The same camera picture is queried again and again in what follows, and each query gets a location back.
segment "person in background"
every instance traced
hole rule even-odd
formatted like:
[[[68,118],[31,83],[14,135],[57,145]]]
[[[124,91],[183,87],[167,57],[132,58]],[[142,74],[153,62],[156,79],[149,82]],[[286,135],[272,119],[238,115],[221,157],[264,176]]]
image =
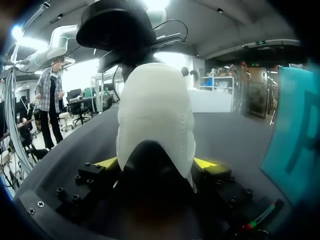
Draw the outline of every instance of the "person in background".
[[[198,85],[199,85],[198,73],[195,70],[192,70],[190,72],[190,75],[193,75],[193,88],[198,89]]]
[[[48,149],[54,147],[48,124],[48,113],[56,143],[58,144],[63,140],[58,122],[58,114],[60,112],[59,100],[61,100],[65,94],[62,91],[62,72],[60,71],[63,62],[63,57],[56,58],[52,61],[51,67],[43,70],[34,91],[35,98],[39,99],[38,107],[41,130],[45,147]]]
[[[184,77],[186,77],[186,76],[188,76],[189,75],[189,70],[188,70],[188,68],[187,67],[183,67],[183,68],[181,68],[181,73],[182,73],[182,75],[184,76]]]

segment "wall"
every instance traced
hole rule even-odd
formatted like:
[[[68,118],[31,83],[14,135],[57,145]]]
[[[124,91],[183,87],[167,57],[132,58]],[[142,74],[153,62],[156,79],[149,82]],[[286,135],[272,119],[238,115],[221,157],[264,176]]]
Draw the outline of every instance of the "wall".
[[[36,89],[36,84],[37,84],[37,79],[35,80],[29,80],[29,81],[18,81],[16,83],[16,88],[19,88],[21,87],[21,92],[22,93],[25,93],[26,90],[29,89],[29,94],[30,94],[30,102],[34,102],[36,100],[36,96],[35,96],[35,89]],[[1,95],[1,100],[3,99],[3,87],[4,87],[4,84],[1,83],[0,85],[0,95]]]
[[[265,67],[249,67],[251,81],[255,83],[264,83],[267,81],[267,69]]]
[[[167,64],[179,71],[183,67],[188,68],[189,72],[194,69],[193,58],[190,55],[185,55],[178,52],[157,52],[154,54],[160,62]],[[185,84],[187,88],[194,86],[194,77],[192,75],[185,76]]]
[[[91,87],[91,77],[95,76],[98,70],[99,59],[79,62],[68,67],[62,76],[62,89],[65,93],[74,89]]]
[[[37,82],[38,82],[38,79],[30,80],[30,81],[19,81],[16,83],[18,88],[21,87],[21,92],[29,89],[30,103],[36,100],[35,89],[36,89]]]

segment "office chair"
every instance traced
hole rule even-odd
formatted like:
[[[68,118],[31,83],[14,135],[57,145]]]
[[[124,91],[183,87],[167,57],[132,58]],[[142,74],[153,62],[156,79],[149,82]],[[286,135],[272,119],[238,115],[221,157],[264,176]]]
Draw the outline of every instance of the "office chair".
[[[89,121],[91,118],[88,116],[83,116],[84,114],[88,113],[90,108],[89,107],[82,107],[82,103],[79,104],[71,104],[69,105],[69,113],[74,116],[74,115],[79,115],[78,118],[72,121],[74,126],[77,126],[77,122],[81,121],[81,124],[83,125],[85,122]]]
[[[20,133],[20,140],[23,146],[23,149],[25,151],[25,154],[29,156],[31,154],[32,159],[34,163],[36,164],[38,161],[36,161],[35,156],[32,152],[30,152],[31,149],[35,149],[34,143],[32,142],[32,134],[30,133],[30,130],[28,126],[24,126],[19,130]]]
[[[64,107],[64,102],[62,99],[59,101],[59,110],[60,110],[59,122],[60,122],[61,131],[68,132],[69,127],[73,130],[74,126],[71,124],[68,124],[68,118],[71,117],[71,114],[68,112],[68,108]]]

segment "cable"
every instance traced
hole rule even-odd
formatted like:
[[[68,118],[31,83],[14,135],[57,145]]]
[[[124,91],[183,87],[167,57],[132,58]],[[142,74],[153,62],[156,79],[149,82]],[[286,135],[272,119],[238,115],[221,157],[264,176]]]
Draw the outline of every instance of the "cable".
[[[183,38],[182,41],[186,40],[186,38],[187,38],[187,36],[188,36],[188,34],[189,34],[189,30],[188,30],[187,25],[186,25],[183,21],[180,21],[180,20],[171,19],[171,20],[165,21],[165,22],[159,24],[158,26],[154,27],[152,30],[155,30],[155,29],[157,29],[158,27],[160,27],[160,26],[162,26],[162,25],[164,25],[164,24],[170,23],[170,22],[178,22],[178,23],[181,23],[181,24],[184,25],[185,30],[186,30],[186,33],[185,33],[185,36],[184,36],[184,38]]]
[[[10,71],[8,72],[8,74],[7,74],[7,76],[6,76],[6,81],[5,81],[5,83],[4,83],[4,86],[3,86],[3,89],[2,89],[2,93],[1,93],[1,95],[3,95],[3,92],[4,92],[4,89],[5,89],[5,86],[6,86],[6,84],[7,84],[7,77],[8,77],[8,75],[9,75],[9,73],[12,73],[12,68],[10,69]],[[4,106],[3,106],[3,134],[5,133],[5,125],[6,125],[6,119],[5,119],[5,108],[4,108]],[[1,145],[1,151],[2,151],[2,149],[4,148],[4,144],[5,144],[5,140],[3,139],[2,140],[2,145]],[[6,175],[6,173],[5,173],[5,167],[3,166],[3,152],[1,153],[1,169],[2,169],[2,174],[3,174],[3,180],[4,180],[4,182],[6,182],[5,181],[5,179],[7,180],[7,182],[9,183],[9,185],[5,185],[5,184],[2,184],[4,187],[6,187],[6,188],[12,188],[13,186],[14,186],[14,184],[16,184],[16,181],[17,181],[17,161],[16,161],[16,155],[15,154],[13,154],[13,156],[14,156],[14,165],[15,165],[15,173],[14,173],[14,181],[11,183],[10,181],[9,181],[9,179],[8,179],[8,177],[7,177],[7,175]]]
[[[12,136],[18,137],[20,134],[18,132],[18,128],[16,126],[16,122],[15,119],[12,119],[13,121],[10,121],[10,116],[13,117],[15,116],[15,102],[12,101],[13,99],[13,91],[11,90],[11,88],[13,87],[13,78],[14,78],[14,71],[13,68],[11,68],[11,71],[9,71],[9,77],[7,77],[6,79],[6,86],[5,86],[5,101],[7,102],[7,107],[5,107],[5,116],[6,116],[6,122],[7,122],[7,127],[9,130],[9,134],[10,134],[10,138],[12,139]],[[20,156],[18,153],[23,154],[24,150],[23,147],[21,145],[21,142],[19,141],[19,139],[15,139],[15,141],[18,141],[15,147],[15,152],[17,154],[18,159],[20,160],[21,166],[23,167],[24,171],[26,173],[29,173],[32,170],[32,165],[30,164],[30,162],[28,161],[28,159],[26,157]]]
[[[119,102],[120,102],[120,97],[119,97],[119,95],[118,95],[118,93],[117,93],[117,91],[116,91],[116,85],[115,85],[116,73],[117,73],[119,67],[120,67],[119,65],[116,67],[115,72],[114,72],[114,74],[113,74],[113,77],[112,77],[112,86],[113,86],[114,94],[115,94],[115,96],[119,99]]]

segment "floor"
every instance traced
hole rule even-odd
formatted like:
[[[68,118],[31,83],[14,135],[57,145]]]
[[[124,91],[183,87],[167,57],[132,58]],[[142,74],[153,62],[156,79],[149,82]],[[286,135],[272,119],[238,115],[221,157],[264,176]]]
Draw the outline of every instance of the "floor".
[[[78,117],[78,116],[75,115],[75,116],[73,116],[73,117],[71,117],[71,118],[68,118],[68,119],[67,119],[67,124],[68,124],[68,125],[73,125],[73,120],[76,119],[77,117]],[[62,120],[61,123],[62,123],[61,129],[63,129],[63,126],[65,126],[65,121]],[[35,121],[32,122],[32,126],[33,126],[33,129],[31,130],[31,133],[33,134],[33,133],[37,130]],[[74,129],[72,129],[71,127],[68,127],[67,132],[66,132],[65,129],[63,129],[63,130],[61,131],[62,137],[65,139],[65,138],[68,137],[70,134],[72,134],[72,133],[74,133],[75,131],[77,131],[81,126],[82,126],[81,123],[78,122],[77,125],[74,127]],[[53,134],[53,131],[52,131],[52,126],[51,126],[51,124],[49,124],[49,128],[50,128],[50,133],[51,133],[52,141],[53,141],[53,143],[56,145],[57,143],[56,143],[56,139],[55,139],[55,136],[54,136],[54,134]],[[5,141],[5,143],[4,143],[6,146],[8,145],[8,141],[9,141],[9,138],[7,138],[6,141]],[[38,133],[36,136],[33,137],[32,142],[33,142],[34,147],[35,147],[37,150],[41,150],[41,149],[45,149],[45,148],[46,148],[45,142],[44,142],[44,137],[43,137],[43,135],[42,135],[41,132]],[[1,159],[1,162],[2,162],[2,163],[7,162],[7,160],[9,160],[9,162],[10,162],[9,164],[5,164],[5,165],[4,165],[4,173],[5,173],[5,175],[6,175],[6,176],[10,179],[10,181],[11,181],[11,178],[10,178],[10,170],[11,170],[11,172],[13,173],[13,175],[16,176],[16,178],[18,179],[18,182],[21,184],[21,183],[22,183],[22,180],[20,179],[20,174],[21,174],[21,172],[20,172],[20,168],[19,168],[19,165],[18,165],[19,159],[18,159],[17,154],[16,154],[16,153],[10,154],[10,153],[8,153],[8,151],[5,151],[5,152],[3,153],[3,155],[2,155],[2,157],[3,157],[3,159]],[[32,156],[31,156],[30,154],[29,154],[29,156],[28,156],[28,159],[29,159],[30,163],[32,163],[32,165],[34,166],[34,165],[35,165],[35,162],[34,162]],[[9,182],[8,182],[5,178],[3,178],[3,183],[4,183],[5,185],[7,185],[7,186],[9,185]],[[13,198],[14,195],[15,195],[14,189],[13,189],[12,187],[7,187],[6,189],[8,190],[9,195]]]

